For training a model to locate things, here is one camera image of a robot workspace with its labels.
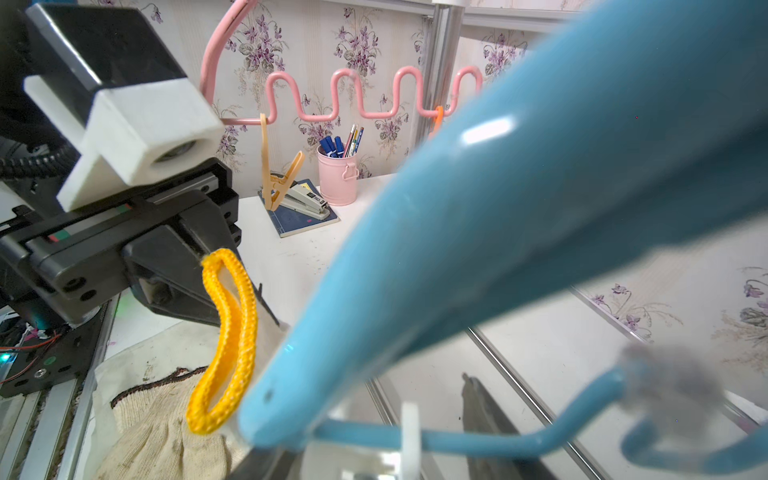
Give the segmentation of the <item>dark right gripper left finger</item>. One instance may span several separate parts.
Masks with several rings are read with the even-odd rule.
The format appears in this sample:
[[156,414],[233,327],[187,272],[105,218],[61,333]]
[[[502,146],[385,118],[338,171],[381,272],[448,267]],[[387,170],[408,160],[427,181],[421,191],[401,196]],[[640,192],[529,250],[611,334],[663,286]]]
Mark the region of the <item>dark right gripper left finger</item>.
[[299,455],[284,449],[251,449],[227,480],[285,480]]

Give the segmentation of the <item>white glove yellow cuff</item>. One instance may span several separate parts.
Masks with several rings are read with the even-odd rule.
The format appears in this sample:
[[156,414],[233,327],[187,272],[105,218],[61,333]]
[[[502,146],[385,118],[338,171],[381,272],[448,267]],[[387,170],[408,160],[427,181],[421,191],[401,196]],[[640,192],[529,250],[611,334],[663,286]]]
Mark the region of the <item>white glove yellow cuff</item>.
[[236,413],[249,387],[277,352],[288,326],[257,297],[245,267],[229,249],[202,260],[204,288],[220,319],[216,351],[186,411],[192,433],[208,435]]

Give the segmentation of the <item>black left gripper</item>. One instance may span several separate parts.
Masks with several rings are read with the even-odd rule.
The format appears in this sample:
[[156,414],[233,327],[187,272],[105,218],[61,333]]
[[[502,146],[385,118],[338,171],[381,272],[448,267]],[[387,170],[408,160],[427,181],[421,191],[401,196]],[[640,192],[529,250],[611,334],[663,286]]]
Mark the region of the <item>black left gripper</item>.
[[216,158],[75,211],[18,205],[1,223],[1,304],[77,327],[124,290],[150,311],[218,326],[202,260],[242,240],[231,169]]

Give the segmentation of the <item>beige glove black cuff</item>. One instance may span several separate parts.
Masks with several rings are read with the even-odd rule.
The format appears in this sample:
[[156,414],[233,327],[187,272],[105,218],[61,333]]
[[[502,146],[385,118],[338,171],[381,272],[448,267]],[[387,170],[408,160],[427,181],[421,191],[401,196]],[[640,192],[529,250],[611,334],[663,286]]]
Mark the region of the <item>beige glove black cuff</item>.
[[131,387],[110,401],[118,438],[95,473],[97,479],[223,479],[247,449],[232,434],[191,433],[189,397],[205,369],[178,368]]

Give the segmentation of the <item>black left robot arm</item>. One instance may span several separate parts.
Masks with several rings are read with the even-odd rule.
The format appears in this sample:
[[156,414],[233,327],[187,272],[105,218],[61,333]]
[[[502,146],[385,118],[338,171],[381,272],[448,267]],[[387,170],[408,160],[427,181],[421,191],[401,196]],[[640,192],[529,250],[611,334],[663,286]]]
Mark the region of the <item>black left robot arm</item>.
[[1,5],[1,158],[21,198],[1,225],[1,302],[40,329],[77,327],[124,290],[215,325],[202,260],[236,250],[225,127],[135,8]]

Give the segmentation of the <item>blue wavy hanger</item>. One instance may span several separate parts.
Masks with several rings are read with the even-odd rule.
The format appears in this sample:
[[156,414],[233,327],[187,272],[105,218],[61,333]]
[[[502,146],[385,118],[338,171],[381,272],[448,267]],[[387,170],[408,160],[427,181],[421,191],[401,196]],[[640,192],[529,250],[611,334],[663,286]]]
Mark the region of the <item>blue wavy hanger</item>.
[[[246,395],[240,433],[250,450],[298,453],[350,390],[399,360],[766,213],[766,3],[608,1],[413,153]],[[647,411],[621,443],[638,466],[764,464],[765,429],[710,453],[657,448],[720,396],[688,359],[631,353],[541,431],[421,429],[422,453],[537,458],[623,400]]]

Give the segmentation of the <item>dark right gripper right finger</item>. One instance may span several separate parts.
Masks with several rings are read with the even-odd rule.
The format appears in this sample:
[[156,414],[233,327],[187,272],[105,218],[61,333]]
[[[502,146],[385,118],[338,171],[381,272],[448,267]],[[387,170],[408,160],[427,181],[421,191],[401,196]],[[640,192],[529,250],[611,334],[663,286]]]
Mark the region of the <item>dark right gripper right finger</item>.
[[[462,425],[465,433],[518,435],[519,432],[482,382],[462,374]],[[509,460],[468,457],[469,478],[476,479],[555,479],[541,460]]]

